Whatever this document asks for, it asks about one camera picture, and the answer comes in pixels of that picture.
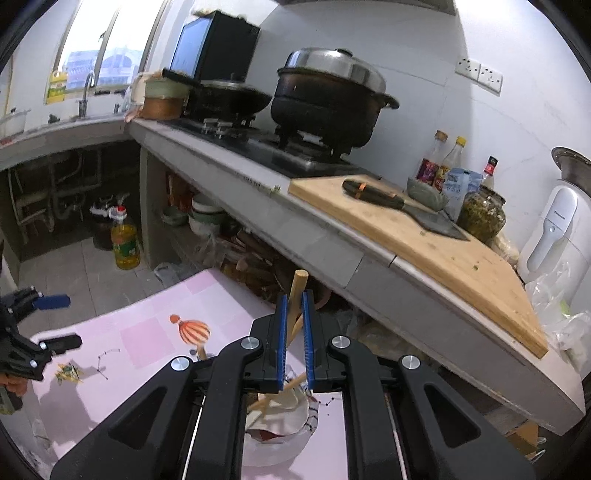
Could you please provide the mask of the person's left hand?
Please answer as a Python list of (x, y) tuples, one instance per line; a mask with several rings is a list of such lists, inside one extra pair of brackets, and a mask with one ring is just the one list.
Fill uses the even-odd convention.
[(18, 397), (22, 397), (27, 392), (28, 380), (26, 378), (1, 373), (0, 385), (4, 386), (8, 392), (17, 395)]

